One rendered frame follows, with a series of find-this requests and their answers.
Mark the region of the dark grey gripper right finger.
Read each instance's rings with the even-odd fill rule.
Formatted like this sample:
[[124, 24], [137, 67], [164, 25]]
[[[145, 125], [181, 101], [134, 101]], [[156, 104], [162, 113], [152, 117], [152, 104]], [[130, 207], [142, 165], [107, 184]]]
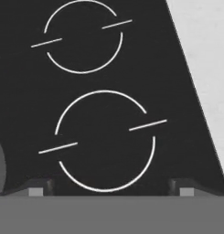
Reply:
[[190, 179], [171, 179], [169, 195], [175, 197], [218, 197], [219, 192], [201, 186]]

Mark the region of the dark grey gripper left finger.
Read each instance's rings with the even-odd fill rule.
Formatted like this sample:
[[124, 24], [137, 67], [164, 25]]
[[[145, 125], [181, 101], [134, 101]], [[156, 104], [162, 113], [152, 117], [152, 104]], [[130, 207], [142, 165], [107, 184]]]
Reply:
[[31, 179], [18, 188], [4, 192], [10, 197], [45, 197], [54, 195], [54, 181], [49, 178]]

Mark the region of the black glass hob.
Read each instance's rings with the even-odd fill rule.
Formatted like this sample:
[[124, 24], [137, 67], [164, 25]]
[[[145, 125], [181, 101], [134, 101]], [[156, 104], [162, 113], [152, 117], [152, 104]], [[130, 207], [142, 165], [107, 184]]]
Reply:
[[1, 193], [224, 196], [166, 0], [0, 0]]

